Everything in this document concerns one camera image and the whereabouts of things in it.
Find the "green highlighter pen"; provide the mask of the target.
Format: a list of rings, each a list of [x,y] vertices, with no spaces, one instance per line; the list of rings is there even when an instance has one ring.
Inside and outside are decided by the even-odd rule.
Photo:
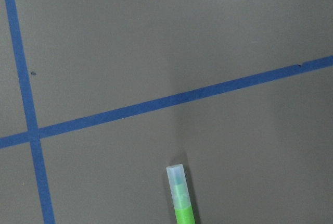
[[[167,176],[177,224],[195,224],[185,170],[182,164],[168,166]]]

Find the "brown paper table cover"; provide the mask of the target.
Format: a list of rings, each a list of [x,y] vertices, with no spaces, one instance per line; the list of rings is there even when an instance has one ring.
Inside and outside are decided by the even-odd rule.
[[[332,223],[332,0],[1,0],[1,223]]]

